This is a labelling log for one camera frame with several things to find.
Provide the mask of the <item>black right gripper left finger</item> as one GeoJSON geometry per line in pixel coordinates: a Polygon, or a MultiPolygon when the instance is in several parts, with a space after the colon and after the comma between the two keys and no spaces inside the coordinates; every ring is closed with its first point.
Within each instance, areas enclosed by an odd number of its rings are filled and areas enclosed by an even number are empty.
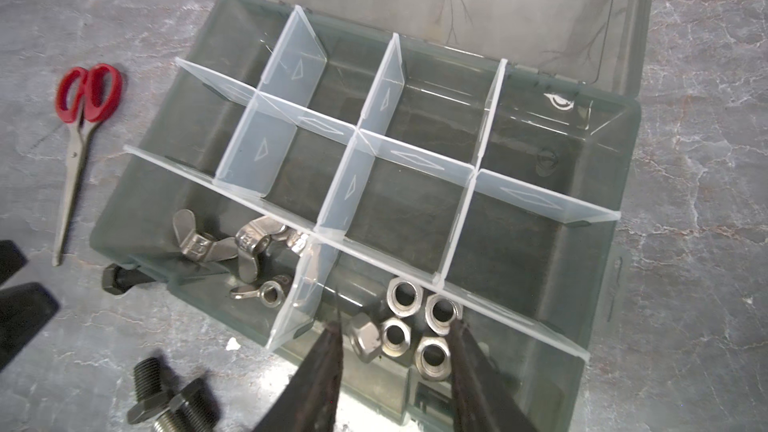
{"type": "Polygon", "coordinates": [[[342,328],[332,321],[254,431],[333,431],[342,376],[342,328]]]}

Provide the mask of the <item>steel hex nut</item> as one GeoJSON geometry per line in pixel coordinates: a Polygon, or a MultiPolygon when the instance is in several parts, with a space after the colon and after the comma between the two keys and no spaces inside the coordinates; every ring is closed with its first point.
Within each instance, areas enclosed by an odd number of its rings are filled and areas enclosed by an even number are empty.
{"type": "Polygon", "coordinates": [[[414,364],[425,380],[447,380],[452,372],[447,341],[443,337],[422,337],[414,354],[414,364]]]}
{"type": "Polygon", "coordinates": [[[370,363],[382,351],[379,326],[365,313],[353,316],[347,325],[351,347],[363,363],[370,363]]]}
{"type": "Polygon", "coordinates": [[[392,317],[380,327],[382,350],[389,357],[400,357],[411,347],[411,328],[401,319],[392,317]]]}
{"type": "Polygon", "coordinates": [[[423,288],[410,280],[395,277],[388,284],[386,303],[396,317],[406,318],[417,314],[423,298],[423,288]]]}
{"type": "Polygon", "coordinates": [[[428,328],[438,336],[446,336],[450,332],[451,323],[463,317],[463,305],[439,294],[432,294],[426,298],[424,314],[428,328]]]}

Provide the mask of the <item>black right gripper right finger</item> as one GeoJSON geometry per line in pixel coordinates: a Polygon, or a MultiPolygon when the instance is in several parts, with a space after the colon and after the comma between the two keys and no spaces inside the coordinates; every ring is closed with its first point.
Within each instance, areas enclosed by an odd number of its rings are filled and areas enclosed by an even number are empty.
{"type": "Polygon", "coordinates": [[[462,320],[450,324],[448,348],[455,431],[536,431],[462,320]]]}

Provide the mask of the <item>steel wing nut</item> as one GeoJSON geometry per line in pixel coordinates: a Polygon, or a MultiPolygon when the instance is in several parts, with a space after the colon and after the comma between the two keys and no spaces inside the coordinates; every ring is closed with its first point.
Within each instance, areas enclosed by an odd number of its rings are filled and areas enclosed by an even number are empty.
{"type": "Polygon", "coordinates": [[[292,283],[292,276],[281,274],[257,284],[235,287],[229,295],[233,300],[258,299],[265,307],[274,309],[285,302],[292,283]]]}
{"type": "Polygon", "coordinates": [[[290,227],[283,227],[271,235],[272,240],[282,242],[294,254],[301,256],[307,246],[309,235],[290,227]]]}
{"type": "Polygon", "coordinates": [[[196,263],[223,262],[238,256],[234,237],[216,239],[197,230],[196,216],[189,209],[177,211],[172,218],[174,235],[181,254],[196,263]]]}
{"type": "Polygon", "coordinates": [[[288,226],[268,216],[246,223],[235,235],[238,249],[238,276],[246,283],[254,283],[260,273],[259,255],[274,239],[281,240],[288,226]]]}

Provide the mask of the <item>black hex bolt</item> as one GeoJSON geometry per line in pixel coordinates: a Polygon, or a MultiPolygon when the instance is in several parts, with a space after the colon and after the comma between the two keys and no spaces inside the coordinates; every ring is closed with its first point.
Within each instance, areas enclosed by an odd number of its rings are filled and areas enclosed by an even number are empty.
{"type": "Polygon", "coordinates": [[[158,357],[148,357],[133,368],[136,404],[126,414],[129,424],[135,425],[163,412],[172,393],[163,385],[162,363],[158,357]]]}
{"type": "Polygon", "coordinates": [[[155,279],[140,269],[126,269],[112,263],[102,271],[101,288],[104,292],[120,296],[137,285],[149,284],[155,279]]]}

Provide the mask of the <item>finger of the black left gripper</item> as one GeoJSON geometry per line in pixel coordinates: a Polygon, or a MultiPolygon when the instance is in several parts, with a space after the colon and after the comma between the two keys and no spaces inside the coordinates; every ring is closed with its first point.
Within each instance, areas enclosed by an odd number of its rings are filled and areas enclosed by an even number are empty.
{"type": "Polygon", "coordinates": [[[60,310],[38,282],[1,288],[1,370],[4,370],[60,310]]]}

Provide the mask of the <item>grey plastic organizer box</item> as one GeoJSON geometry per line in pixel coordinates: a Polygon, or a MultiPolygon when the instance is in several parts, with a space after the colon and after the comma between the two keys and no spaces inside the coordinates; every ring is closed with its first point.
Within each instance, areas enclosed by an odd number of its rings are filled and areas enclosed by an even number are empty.
{"type": "Polygon", "coordinates": [[[400,357],[344,387],[377,412],[453,428],[451,375],[414,364],[432,294],[462,320],[537,431],[569,428],[589,342],[612,309],[612,250],[641,119],[651,0],[217,0],[93,229],[91,246],[301,362],[335,319],[396,317],[389,282],[424,290],[400,357]],[[238,256],[196,263],[172,218],[234,237],[271,217],[257,284],[238,256]]]}

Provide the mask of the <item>steel bolt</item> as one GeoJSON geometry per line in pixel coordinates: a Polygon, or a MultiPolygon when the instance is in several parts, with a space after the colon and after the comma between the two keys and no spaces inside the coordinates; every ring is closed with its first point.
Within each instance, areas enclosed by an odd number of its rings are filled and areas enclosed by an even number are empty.
{"type": "Polygon", "coordinates": [[[218,406],[204,378],[187,384],[154,420],[152,430],[213,431],[220,419],[218,406]]]}

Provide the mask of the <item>red handled scissors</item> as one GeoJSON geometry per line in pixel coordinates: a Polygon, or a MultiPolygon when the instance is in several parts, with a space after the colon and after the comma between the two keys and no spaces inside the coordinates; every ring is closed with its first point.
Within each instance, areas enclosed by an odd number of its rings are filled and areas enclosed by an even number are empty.
{"type": "Polygon", "coordinates": [[[61,263],[69,221],[92,132],[118,109],[123,76],[113,65],[98,63],[86,69],[73,67],[59,81],[54,107],[69,130],[65,158],[66,177],[52,252],[52,265],[61,263]]]}

